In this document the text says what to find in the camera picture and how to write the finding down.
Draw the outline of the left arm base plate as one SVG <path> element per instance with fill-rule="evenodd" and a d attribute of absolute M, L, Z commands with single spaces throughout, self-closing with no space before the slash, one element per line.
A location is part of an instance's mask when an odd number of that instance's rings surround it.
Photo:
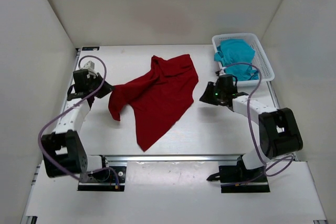
<path fill-rule="evenodd" d="M 98 191 L 98 192 L 124 192 L 127 175 L 126 162 L 112 162 L 107 166 L 110 169 L 100 172 L 87 172 L 80 175 L 77 191 Z"/>

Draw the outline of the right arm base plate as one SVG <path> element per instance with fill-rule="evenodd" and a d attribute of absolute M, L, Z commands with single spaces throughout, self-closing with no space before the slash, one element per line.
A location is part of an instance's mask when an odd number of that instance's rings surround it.
<path fill-rule="evenodd" d="M 222 194 L 270 192 L 263 167 L 245 170 L 238 165 L 220 166 L 219 178 Z"/>

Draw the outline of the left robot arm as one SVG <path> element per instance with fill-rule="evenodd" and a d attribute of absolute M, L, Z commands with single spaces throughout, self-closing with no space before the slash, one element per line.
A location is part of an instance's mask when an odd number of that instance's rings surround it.
<path fill-rule="evenodd" d="M 54 130 L 41 137 L 41 145 L 60 166 L 72 174 L 82 174 L 87 171 L 88 160 L 79 132 L 95 98 L 105 97 L 114 87 L 91 68 L 74 71 L 73 79 L 74 83 L 67 92 L 65 109 L 81 100 L 83 103 L 61 116 Z"/>

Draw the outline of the red t shirt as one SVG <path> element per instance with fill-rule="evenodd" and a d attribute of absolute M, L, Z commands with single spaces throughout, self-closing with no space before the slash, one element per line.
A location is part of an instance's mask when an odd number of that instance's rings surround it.
<path fill-rule="evenodd" d="M 112 118 L 119 121 L 123 107 L 132 107 L 137 144 L 147 151 L 193 104 L 197 83 L 189 54 L 169 60 L 153 56 L 149 72 L 114 87 L 108 109 Z"/>

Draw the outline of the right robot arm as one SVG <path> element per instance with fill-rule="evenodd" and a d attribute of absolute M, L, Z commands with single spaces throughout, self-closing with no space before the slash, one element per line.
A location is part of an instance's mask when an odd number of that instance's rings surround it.
<path fill-rule="evenodd" d="M 232 112 L 243 115 L 248 120 L 254 149 L 240 156 L 236 165 L 221 167 L 207 181 L 220 180 L 224 186 L 242 186 L 263 177 L 270 177 L 270 169 L 286 162 L 275 172 L 282 173 L 294 161 L 293 153 L 303 148 L 303 140 L 293 111 L 278 109 L 254 100 L 251 94 L 239 92 L 237 78 L 231 74 L 218 76 L 216 82 L 209 82 L 200 101 L 226 106 Z"/>

